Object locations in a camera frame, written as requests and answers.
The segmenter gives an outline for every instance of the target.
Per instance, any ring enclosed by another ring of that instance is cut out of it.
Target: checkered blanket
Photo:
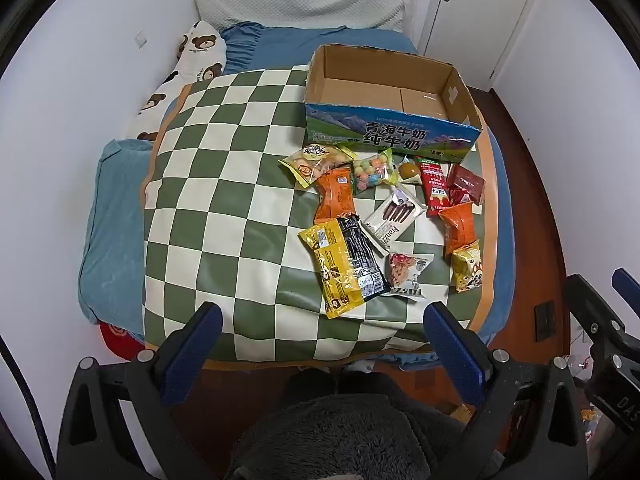
[[[306,66],[296,66],[197,82],[183,89],[165,119],[142,189],[149,346],[159,346],[203,301],[213,301],[224,325],[209,367],[430,350],[422,334],[425,303],[378,297],[336,319],[324,314],[312,253],[298,238],[313,224],[319,197],[313,187],[300,188],[278,163],[305,141],[305,79]],[[463,164],[477,174],[486,169],[485,160],[493,163],[488,136],[482,135]],[[495,233],[485,229],[485,210],[497,223],[495,168],[485,178],[488,198],[474,208],[474,219],[484,252],[489,247],[495,263]],[[415,191],[423,200],[422,189]],[[366,218],[389,193],[389,187],[377,186],[357,195],[357,213]],[[492,300],[491,261],[485,261],[482,288],[450,293],[443,244],[442,222],[423,215],[392,248],[433,253],[420,279],[428,300],[445,303],[463,326],[479,328]],[[385,268],[382,258],[378,263]],[[480,314],[483,302],[488,306]]]

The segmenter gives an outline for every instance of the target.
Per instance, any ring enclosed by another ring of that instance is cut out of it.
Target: door
[[[455,66],[469,86],[488,90],[527,0],[440,0],[425,56]]]

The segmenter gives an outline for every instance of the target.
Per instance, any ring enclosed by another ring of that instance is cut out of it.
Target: cardboard box
[[[450,64],[368,46],[327,44],[311,60],[309,140],[460,162],[482,125]]]

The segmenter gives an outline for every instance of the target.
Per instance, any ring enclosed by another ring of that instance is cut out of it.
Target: white wall
[[[638,67],[589,0],[536,0],[494,88],[542,177],[567,273],[640,336],[610,284],[618,267],[640,280]]]
[[[428,1],[418,0],[418,20]],[[54,452],[77,362],[88,354],[116,360],[76,297],[96,161],[165,78],[195,21],[192,0],[57,0],[0,80],[0,332]],[[148,43],[139,50],[133,37],[141,29]],[[44,471],[4,365],[0,412]]]

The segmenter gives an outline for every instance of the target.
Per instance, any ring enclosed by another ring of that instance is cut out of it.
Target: pastry package
[[[389,254],[391,291],[388,296],[402,296],[420,301],[427,298],[422,293],[418,276],[433,261],[433,254]]]
[[[403,184],[420,184],[420,169],[418,165],[409,160],[406,155],[400,164],[398,164],[399,181]]]
[[[394,168],[391,148],[377,155],[353,161],[353,194],[378,184],[395,185],[398,173]]]
[[[440,212],[446,233],[445,255],[451,254],[456,249],[468,245],[478,238],[474,227],[472,206],[471,202],[466,202]]]
[[[356,212],[351,194],[351,168],[348,166],[325,173],[316,180],[316,188],[320,194],[320,205],[314,224],[323,224],[331,218]]]
[[[291,170],[293,176],[302,187],[308,187],[318,178],[356,157],[344,146],[325,146],[309,144],[301,150],[280,161],[280,164]]]
[[[429,206],[427,215],[437,216],[440,211],[449,207],[449,197],[447,196],[442,167],[438,161],[430,158],[418,156],[415,161],[420,169],[424,199]]]
[[[453,164],[447,175],[447,190],[451,205],[469,202],[480,205],[484,196],[484,178],[459,164]]]
[[[299,234],[318,263],[329,319],[391,289],[358,220],[357,215],[345,215]]]
[[[451,267],[456,292],[482,285],[482,258],[478,240],[451,253]]]
[[[386,200],[364,222],[364,227],[383,246],[397,240],[418,216],[426,211],[415,195],[404,184]]]

